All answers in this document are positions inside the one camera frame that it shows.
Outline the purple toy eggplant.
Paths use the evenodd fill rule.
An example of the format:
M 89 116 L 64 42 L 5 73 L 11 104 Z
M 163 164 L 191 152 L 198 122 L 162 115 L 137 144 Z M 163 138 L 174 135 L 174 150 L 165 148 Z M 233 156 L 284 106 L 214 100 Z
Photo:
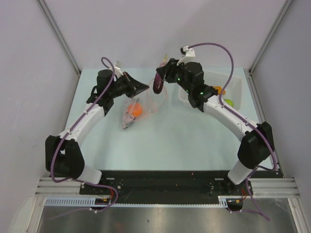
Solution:
M 167 64 L 168 62 L 168 55 L 166 54 L 160 63 L 159 67 L 163 67 Z M 161 76 L 156 72 L 154 82 L 153 82 L 153 92 L 155 94 L 160 94 L 163 90 L 163 84 L 164 82 L 161 79 Z

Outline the clear zip top bag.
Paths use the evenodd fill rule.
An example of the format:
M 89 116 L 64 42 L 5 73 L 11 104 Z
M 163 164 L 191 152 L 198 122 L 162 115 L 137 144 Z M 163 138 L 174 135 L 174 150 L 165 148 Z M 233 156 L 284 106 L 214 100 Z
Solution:
M 122 117 L 124 115 L 130 115 L 127 112 L 128 106 L 130 104 L 133 104 L 133 103 L 141 104 L 143 108 L 143 112 L 141 116 L 135 118 L 134 122 L 129 127 L 131 127 L 136 122 L 146 120 L 147 118 L 156 114 L 162 108 L 162 106 L 167 102 L 168 92 L 167 92 L 166 87 L 163 87 L 163 90 L 160 94 L 155 94 L 153 92 L 153 82 L 154 82 L 154 78 L 151 79 L 150 82 L 148 83 L 148 85 L 150 86 L 148 90 L 138 94 L 137 96 L 133 98 L 127 98 L 123 102 L 122 109 L 121 109 L 121 122 L 122 122 Z

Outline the orange toy tangerine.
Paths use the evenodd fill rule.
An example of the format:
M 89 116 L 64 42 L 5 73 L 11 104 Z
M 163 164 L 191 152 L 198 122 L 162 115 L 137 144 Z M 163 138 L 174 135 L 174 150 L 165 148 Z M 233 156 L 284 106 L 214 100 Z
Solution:
M 133 103 L 128 106 L 127 112 L 131 114 L 133 117 L 141 116 L 143 112 L 143 108 L 139 103 Z

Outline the grey toy fish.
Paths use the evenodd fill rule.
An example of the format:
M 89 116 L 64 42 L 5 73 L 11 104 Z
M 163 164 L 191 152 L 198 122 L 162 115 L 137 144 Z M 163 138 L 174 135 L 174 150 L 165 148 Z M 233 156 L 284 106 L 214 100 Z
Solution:
M 121 126 L 123 130 L 126 130 L 135 120 L 133 115 L 124 115 L 122 117 Z

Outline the green toy apple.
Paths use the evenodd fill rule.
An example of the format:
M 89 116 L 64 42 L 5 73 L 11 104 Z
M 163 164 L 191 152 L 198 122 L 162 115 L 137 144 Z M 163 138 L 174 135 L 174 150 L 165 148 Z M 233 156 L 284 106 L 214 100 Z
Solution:
M 225 102 L 226 104 L 228 104 L 229 106 L 234 107 L 234 104 L 233 104 L 233 101 L 232 101 L 232 100 L 230 100 L 230 99 L 224 99 L 224 102 Z

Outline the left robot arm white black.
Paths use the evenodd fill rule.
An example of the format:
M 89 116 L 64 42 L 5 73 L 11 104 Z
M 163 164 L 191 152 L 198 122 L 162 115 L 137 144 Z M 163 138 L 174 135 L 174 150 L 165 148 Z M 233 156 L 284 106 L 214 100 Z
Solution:
M 101 121 L 114 104 L 114 99 L 122 95 L 133 98 L 149 89 L 149 86 L 135 80 L 127 72 L 104 69 L 98 72 L 97 84 L 92 88 L 86 107 L 79 118 L 59 135 L 50 135 L 45 141 L 46 170 L 54 182 L 56 175 L 90 183 L 97 194 L 107 190 L 107 181 L 102 172 L 86 165 L 80 146 L 94 126 Z

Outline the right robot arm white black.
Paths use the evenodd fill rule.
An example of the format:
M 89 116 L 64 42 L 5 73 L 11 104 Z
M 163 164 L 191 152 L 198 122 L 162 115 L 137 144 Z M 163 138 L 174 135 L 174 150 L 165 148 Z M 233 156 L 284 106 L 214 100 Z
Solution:
M 238 138 L 241 143 L 238 160 L 224 182 L 228 194 L 237 194 L 242 188 L 241 183 L 255 172 L 262 161 L 274 155 L 271 125 L 250 121 L 226 103 L 214 87 L 205 83 L 200 63 L 179 65 L 172 58 L 166 65 L 158 67 L 156 74 L 156 82 L 178 84 L 187 93 L 192 108 L 214 117 Z

